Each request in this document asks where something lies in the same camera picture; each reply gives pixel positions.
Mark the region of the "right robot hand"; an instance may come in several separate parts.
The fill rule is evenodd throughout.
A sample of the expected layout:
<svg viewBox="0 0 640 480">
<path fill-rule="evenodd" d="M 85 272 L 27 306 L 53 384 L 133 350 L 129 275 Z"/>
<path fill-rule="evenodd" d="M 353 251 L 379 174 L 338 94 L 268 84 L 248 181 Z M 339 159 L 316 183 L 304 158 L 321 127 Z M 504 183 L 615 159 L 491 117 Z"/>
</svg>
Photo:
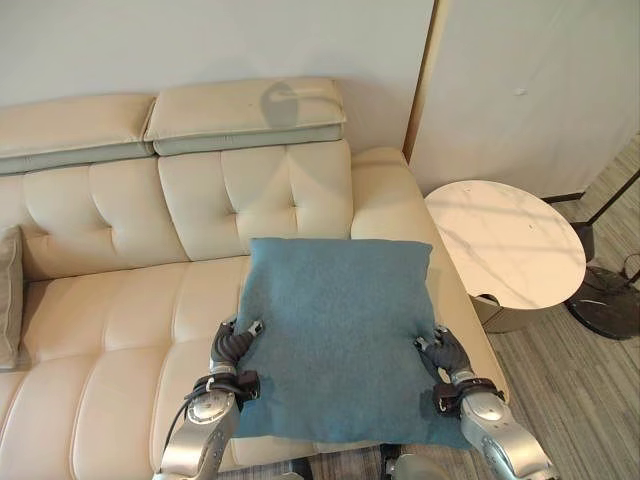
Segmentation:
<svg viewBox="0 0 640 480">
<path fill-rule="evenodd" d="M 434 340 L 429 343 L 419 336 L 414 340 L 414 347 L 427 372 L 441 381 L 440 371 L 447 374 L 449 380 L 457 382 L 461 375 L 473 376 L 470 359 L 457 337 L 446 327 L 437 325 Z"/>
</svg>

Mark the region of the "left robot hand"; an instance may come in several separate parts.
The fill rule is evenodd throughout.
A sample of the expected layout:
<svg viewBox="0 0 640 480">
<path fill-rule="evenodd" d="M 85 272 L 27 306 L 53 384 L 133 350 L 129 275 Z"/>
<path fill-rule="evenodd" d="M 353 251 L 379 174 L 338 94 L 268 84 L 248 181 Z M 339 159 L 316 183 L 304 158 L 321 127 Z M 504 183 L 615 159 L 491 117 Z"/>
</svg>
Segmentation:
<svg viewBox="0 0 640 480">
<path fill-rule="evenodd" d="M 254 321 L 241 333 L 235 331 L 237 318 L 220 324 L 211 345 L 209 372 L 213 375 L 236 375 L 240 360 L 254 340 L 263 332 L 262 321 Z"/>
</svg>

